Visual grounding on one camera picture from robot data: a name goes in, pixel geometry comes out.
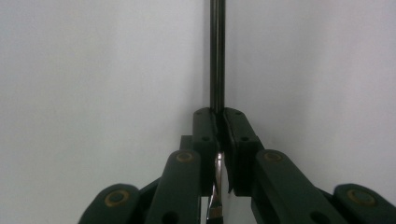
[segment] white wall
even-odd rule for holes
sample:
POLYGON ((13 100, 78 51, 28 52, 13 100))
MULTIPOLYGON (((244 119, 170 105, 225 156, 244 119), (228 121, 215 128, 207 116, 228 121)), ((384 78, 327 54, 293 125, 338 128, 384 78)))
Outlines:
MULTIPOLYGON (((208 106, 209 1, 0 2, 0 223, 160 176, 208 106)), ((226 105, 318 187, 396 204, 394 1, 227 2, 226 105)), ((252 223, 249 200, 225 206, 252 223)))

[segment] gray background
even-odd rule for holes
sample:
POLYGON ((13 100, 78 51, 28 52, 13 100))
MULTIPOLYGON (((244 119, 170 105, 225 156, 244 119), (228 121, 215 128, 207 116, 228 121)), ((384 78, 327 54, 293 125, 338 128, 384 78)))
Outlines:
MULTIPOLYGON (((76 223, 160 176, 208 106, 208 18, 209 0, 0 1, 0 223, 76 223)), ((263 144, 396 203, 396 2, 228 0, 226 33, 226 105, 263 144)))

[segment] vertical rod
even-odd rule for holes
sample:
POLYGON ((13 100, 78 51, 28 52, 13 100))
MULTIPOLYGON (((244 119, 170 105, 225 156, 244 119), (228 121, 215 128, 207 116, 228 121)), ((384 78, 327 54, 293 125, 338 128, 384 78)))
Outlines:
POLYGON ((225 0, 210 0, 210 108, 224 109, 225 0))

